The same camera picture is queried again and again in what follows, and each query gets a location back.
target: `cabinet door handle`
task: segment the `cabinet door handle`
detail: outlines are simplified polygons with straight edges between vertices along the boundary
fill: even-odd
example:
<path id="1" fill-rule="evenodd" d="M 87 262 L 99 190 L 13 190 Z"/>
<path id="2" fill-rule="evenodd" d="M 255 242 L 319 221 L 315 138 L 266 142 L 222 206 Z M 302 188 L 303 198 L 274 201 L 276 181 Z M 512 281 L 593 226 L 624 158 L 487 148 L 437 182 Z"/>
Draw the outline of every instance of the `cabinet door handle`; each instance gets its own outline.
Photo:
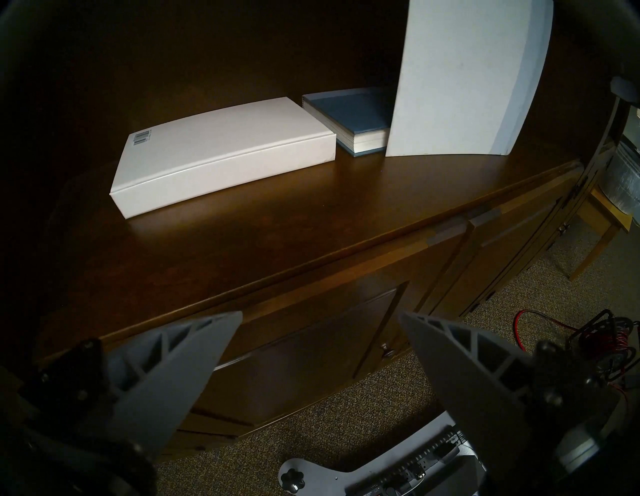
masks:
<path id="1" fill-rule="evenodd" d="M 384 359 L 391 358 L 396 354 L 396 351 L 393 348 L 389 348 L 387 343 L 384 343 L 380 348 L 384 351 L 382 354 L 382 358 Z"/>

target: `chair leg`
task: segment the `chair leg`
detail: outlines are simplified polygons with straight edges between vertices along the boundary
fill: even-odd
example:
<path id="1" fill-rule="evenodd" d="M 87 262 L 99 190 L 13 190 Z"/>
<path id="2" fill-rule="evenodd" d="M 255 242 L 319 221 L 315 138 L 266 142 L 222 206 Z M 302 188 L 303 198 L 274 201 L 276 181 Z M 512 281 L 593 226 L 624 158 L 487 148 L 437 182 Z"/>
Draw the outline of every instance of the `chair leg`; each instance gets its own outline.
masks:
<path id="1" fill-rule="evenodd" d="M 571 276 L 569 277 L 569 281 L 574 281 L 595 259 L 600 256 L 602 250 L 607 247 L 607 245 L 611 242 L 611 240 L 615 237 L 619 230 L 620 228 L 615 225 L 612 225 L 607 229 L 605 234 L 603 234 L 598 241 L 598 244 L 593 247 L 593 250 L 591 250 L 589 255 L 587 255 L 582 263 L 578 266 L 578 268 L 573 271 L 573 274 L 571 274 Z"/>

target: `book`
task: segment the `book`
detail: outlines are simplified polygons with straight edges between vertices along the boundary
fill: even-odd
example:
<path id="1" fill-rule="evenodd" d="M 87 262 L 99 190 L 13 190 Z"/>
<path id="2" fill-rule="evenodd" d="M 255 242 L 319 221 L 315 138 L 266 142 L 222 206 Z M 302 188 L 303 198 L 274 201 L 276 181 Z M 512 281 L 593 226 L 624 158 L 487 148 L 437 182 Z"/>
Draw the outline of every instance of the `book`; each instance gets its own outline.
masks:
<path id="1" fill-rule="evenodd" d="M 302 108 L 336 134 L 337 143 L 354 157 L 387 146 L 395 90 L 355 88 L 302 96 Z"/>
<path id="2" fill-rule="evenodd" d="M 386 155 L 508 155 L 553 11 L 552 0 L 411 0 Z"/>
<path id="3" fill-rule="evenodd" d="M 288 98 L 237 105 L 127 138 L 110 195 L 125 218 L 335 159 L 335 134 Z"/>

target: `black knob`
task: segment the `black knob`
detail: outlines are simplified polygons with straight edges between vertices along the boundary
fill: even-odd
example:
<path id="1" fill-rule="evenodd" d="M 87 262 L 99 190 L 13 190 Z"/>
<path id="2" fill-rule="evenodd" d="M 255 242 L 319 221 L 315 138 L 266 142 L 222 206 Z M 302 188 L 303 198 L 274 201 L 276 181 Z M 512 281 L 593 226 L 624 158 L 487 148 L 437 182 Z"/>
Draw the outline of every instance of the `black knob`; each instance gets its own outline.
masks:
<path id="1" fill-rule="evenodd" d="M 290 468 L 280 476 L 282 489 L 291 494 L 297 493 L 305 486 L 304 476 L 302 472 L 298 472 L 295 468 Z"/>

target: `white book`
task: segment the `white book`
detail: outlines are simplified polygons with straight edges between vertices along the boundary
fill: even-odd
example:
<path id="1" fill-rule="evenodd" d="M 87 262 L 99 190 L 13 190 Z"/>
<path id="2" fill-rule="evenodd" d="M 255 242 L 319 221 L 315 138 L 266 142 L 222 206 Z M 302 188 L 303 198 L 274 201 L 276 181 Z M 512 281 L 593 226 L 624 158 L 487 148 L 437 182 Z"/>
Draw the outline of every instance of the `white book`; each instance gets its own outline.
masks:
<path id="1" fill-rule="evenodd" d="M 110 195 L 130 218 L 335 159 L 335 134 L 288 98 L 214 110 L 129 135 Z"/>
<path id="2" fill-rule="evenodd" d="M 552 0 L 410 0 L 387 156 L 508 155 L 538 87 Z"/>

